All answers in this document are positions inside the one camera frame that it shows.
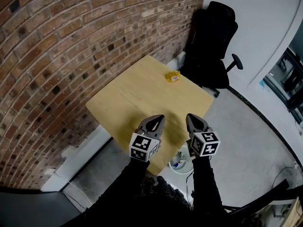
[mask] wooden furniture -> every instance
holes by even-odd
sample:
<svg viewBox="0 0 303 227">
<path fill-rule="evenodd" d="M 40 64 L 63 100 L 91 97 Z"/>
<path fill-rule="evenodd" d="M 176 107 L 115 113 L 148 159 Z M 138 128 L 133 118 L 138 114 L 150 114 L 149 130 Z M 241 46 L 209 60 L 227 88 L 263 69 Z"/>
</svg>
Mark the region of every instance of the wooden furniture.
<svg viewBox="0 0 303 227">
<path fill-rule="evenodd" d="M 165 115 L 159 151 L 148 170 L 157 175 L 189 139 L 185 117 L 203 117 L 213 97 L 185 77 L 168 83 L 171 69 L 145 56 L 106 85 L 86 107 L 116 142 L 128 153 L 132 133 L 140 122 L 156 114 Z"/>
</svg>

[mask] black sleeve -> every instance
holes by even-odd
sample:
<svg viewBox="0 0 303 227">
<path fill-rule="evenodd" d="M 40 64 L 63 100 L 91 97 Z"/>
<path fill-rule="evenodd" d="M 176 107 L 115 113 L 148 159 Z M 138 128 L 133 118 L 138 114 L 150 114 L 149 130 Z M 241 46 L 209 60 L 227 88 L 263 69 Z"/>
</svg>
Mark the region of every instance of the black sleeve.
<svg viewBox="0 0 303 227">
<path fill-rule="evenodd" d="M 227 215 L 214 180 L 213 169 L 208 157 L 197 157 L 194 164 L 194 212 L 199 214 Z"/>
<path fill-rule="evenodd" d="M 143 162 L 132 158 L 128 166 L 124 168 L 119 177 L 106 189 L 96 203 L 63 226 L 95 224 L 94 221 L 100 219 L 100 214 L 106 212 L 104 210 L 130 200 L 132 195 L 140 188 L 149 164 L 149 161 Z"/>
</svg>

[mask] electrical outlet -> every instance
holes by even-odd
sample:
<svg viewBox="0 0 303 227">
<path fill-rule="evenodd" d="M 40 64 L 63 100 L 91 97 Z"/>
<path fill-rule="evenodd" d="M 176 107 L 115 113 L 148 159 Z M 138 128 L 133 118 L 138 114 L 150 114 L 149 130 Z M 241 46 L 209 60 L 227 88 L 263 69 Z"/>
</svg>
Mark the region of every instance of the electrical outlet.
<svg viewBox="0 0 303 227">
<path fill-rule="evenodd" d="M 55 173 L 55 171 L 56 171 L 55 169 L 49 168 L 48 170 L 46 170 L 44 172 L 44 175 L 53 175 Z"/>
</svg>

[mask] brick wall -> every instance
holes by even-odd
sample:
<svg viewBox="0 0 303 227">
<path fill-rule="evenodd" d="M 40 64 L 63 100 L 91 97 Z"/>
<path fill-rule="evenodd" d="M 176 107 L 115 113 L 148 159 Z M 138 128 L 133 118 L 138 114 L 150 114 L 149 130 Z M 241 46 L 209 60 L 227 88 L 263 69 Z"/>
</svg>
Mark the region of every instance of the brick wall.
<svg viewBox="0 0 303 227">
<path fill-rule="evenodd" d="M 98 125 L 85 103 L 143 56 L 169 62 L 203 0 L 0 0 L 0 186 L 39 189 Z"/>
</svg>

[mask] chair armrest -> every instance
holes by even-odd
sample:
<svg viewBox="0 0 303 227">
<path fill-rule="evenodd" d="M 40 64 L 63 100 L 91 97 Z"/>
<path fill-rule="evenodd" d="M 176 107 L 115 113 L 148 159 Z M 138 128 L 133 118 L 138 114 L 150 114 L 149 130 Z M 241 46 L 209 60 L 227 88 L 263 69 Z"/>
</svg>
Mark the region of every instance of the chair armrest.
<svg viewBox="0 0 303 227">
<path fill-rule="evenodd" d="M 235 54 L 232 54 L 233 62 L 226 68 L 226 72 L 229 72 L 234 66 L 237 66 L 239 70 L 243 70 L 242 63 L 239 57 Z"/>
<path fill-rule="evenodd" d="M 235 54 L 232 54 L 233 60 L 236 62 L 236 66 L 239 70 L 243 70 L 242 62 L 240 61 L 239 57 Z"/>
</svg>

